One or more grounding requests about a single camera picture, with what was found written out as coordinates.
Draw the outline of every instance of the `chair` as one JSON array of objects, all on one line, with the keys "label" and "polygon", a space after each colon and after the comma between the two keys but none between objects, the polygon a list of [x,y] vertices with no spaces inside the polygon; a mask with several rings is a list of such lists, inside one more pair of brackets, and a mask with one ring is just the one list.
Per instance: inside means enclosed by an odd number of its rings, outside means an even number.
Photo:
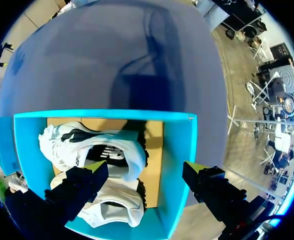
[{"label": "chair", "polygon": [[270,162],[270,163],[273,165],[273,167],[275,168],[276,172],[278,173],[278,172],[279,172],[279,169],[277,169],[276,166],[275,166],[275,164],[273,163],[273,158],[274,158],[276,152],[274,152],[272,155],[270,155],[270,154],[268,153],[268,151],[267,151],[265,148],[264,148],[264,151],[265,151],[265,153],[267,154],[268,157],[267,157],[266,159],[264,159],[264,160],[260,163],[260,165],[261,165],[261,164],[264,164],[265,162]]},{"label": "chair", "polygon": [[284,153],[288,153],[290,149],[290,145],[291,145],[291,135],[288,133],[282,132],[281,123],[276,124],[275,135],[276,135],[276,138],[275,138],[276,149]]},{"label": "chair", "polygon": [[255,54],[253,56],[254,59],[256,57],[259,57],[259,63],[263,62],[263,61],[267,62],[267,61],[274,60],[272,52],[271,52],[269,45],[267,44],[267,41],[265,38],[261,39],[261,43],[260,43],[258,49],[251,47],[251,46],[249,48]]}]

